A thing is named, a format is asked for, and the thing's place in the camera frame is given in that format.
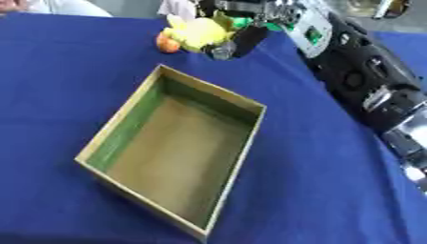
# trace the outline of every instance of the orange fruit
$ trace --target orange fruit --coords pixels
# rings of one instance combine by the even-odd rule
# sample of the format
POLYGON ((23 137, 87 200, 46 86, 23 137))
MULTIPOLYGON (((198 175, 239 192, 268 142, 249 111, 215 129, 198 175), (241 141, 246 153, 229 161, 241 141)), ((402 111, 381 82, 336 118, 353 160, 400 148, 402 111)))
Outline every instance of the orange fruit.
POLYGON ((165 53, 175 53, 181 48, 181 45, 177 41, 166 36, 163 32, 157 35, 155 43, 157 47, 165 53))

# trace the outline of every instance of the box bottom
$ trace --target box bottom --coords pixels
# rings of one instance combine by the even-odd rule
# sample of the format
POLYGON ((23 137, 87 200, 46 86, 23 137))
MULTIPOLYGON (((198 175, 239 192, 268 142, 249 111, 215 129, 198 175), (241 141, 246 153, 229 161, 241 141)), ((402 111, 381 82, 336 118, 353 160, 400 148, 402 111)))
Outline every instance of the box bottom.
POLYGON ((106 174, 203 229, 251 129, 165 94, 106 174))

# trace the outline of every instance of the floor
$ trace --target floor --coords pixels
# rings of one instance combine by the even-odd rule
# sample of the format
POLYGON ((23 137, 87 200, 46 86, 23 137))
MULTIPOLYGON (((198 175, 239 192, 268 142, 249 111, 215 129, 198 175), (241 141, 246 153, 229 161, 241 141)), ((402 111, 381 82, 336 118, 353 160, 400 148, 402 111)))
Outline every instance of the floor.
MULTIPOLYGON (((115 16, 155 18, 162 0, 90 0, 115 16)), ((341 14, 349 15, 347 1, 323 0, 341 14)), ((397 19, 373 20, 368 17, 354 18, 371 31, 427 32, 427 1, 412 0, 412 7, 397 19)))

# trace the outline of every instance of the hand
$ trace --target hand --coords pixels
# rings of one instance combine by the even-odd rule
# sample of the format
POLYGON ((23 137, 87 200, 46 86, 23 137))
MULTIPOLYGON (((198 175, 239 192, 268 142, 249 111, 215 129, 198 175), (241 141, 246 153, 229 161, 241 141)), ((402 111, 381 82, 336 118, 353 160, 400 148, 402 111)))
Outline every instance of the hand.
POLYGON ((22 11, 27 8, 27 0, 0 0, 0 14, 10 11, 22 11))

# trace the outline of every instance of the white sleeve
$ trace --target white sleeve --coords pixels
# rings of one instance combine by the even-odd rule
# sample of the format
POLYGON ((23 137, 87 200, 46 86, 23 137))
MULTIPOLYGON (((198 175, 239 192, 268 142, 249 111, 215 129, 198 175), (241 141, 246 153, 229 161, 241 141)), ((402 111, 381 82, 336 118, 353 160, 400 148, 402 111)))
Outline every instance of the white sleeve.
POLYGON ((195 4, 189 0, 163 0, 158 14, 173 14, 180 16, 183 20, 195 19, 195 4))
POLYGON ((172 14, 169 0, 163 0, 162 1, 162 4, 160 5, 160 8, 158 9, 157 14, 162 14, 162 15, 172 14))
POLYGON ((86 0, 30 0, 30 11, 69 15, 112 17, 86 0))

